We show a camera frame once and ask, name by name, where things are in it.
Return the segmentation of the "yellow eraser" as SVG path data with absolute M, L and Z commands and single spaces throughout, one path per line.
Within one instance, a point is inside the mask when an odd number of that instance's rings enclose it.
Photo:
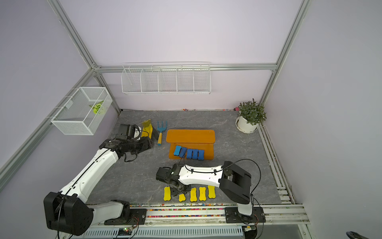
M 198 200 L 197 189 L 196 188 L 192 188 L 191 191 L 190 191 L 190 201 L 191 202 L 196 202 L 197 200 Z
M 164 188 L 164 201 L 170 201 L 172 198 L 171 196 L 171 188 L 169 186 Z
M 180 194 L 180 195 L 179 195 L 179 202 L 184 202 L 184 201 L 186 201 L 186 196 L 185 196 L 185 194 Z
M 216 193 L 215 193 L 215 187 L 214 186 L 208 186 L 208 197 L 209 199 L 215 199 Z
M 206 191 L 207 191 L 207 189 L 205 187 L 199 188 L 199 200 L 200 201 L 206 201 L 207 200 Z

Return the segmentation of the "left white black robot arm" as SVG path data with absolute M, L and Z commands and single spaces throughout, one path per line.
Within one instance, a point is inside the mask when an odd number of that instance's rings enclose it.
M 112 200 L 95 206 L 87 201 L 105 173 L 119 160 L 129 163 L 127 154 L 137 156 L 151 149 L 159 134 L 155 129 L 136 124 L 121 124 L 113 138 L 106 139 L 85 168 L 58 192 L 50 192 L 43 200 L 47 228 L 58 234 L 72 236 L 84 234 L 90 226 L 101 222 L 131 223 L 139 221 L 130 213 L 130 204 Z

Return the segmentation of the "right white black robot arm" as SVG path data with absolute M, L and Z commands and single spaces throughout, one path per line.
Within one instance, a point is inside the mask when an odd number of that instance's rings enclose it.
M 188 193 L 193 185 L 218 187 L 231 201 L 237 203 L 238 213 L 252 215 L 252 175 L 231 161 L 216 167 L 194 167 L 176 163 L 160 167 L 156 180 L 170 185 L 172 196 Z

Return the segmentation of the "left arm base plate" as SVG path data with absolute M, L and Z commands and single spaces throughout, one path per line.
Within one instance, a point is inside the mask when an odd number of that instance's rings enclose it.
M 104 225 L 144 225 L 146 220 L 146 209 L 129 208 L 122 211 L 120 217 L 104 221 Z

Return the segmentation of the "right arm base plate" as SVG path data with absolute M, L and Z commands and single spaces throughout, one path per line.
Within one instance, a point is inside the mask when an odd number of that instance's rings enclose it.
M 226 223 L 228 224 L 258 224 L 266 222 L 262 207 L 253 207 L 250 216 L 240 214 L 237 207 L 226 207 L 224 209 L 224 215 Z

